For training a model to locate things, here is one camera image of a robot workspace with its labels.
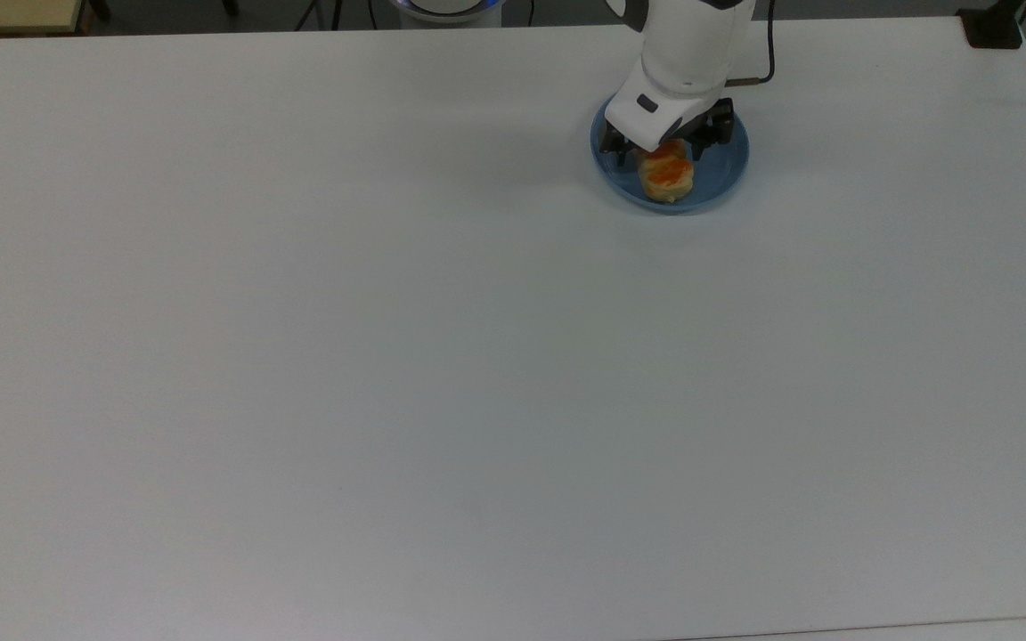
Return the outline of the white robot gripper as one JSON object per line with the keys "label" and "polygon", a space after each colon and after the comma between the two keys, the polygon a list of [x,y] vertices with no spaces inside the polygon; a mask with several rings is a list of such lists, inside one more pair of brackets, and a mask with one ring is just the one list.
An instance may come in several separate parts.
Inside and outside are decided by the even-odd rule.
{"label": "white robot gripper", "polygon": [[606,104],[599,154],[624,166],[633,150],[655,151],[668,141],[687,139],[692,149],[726,145],[734,127],[736,110],[720,86],[698,94],[674,93],[656,84],[636,64]]}

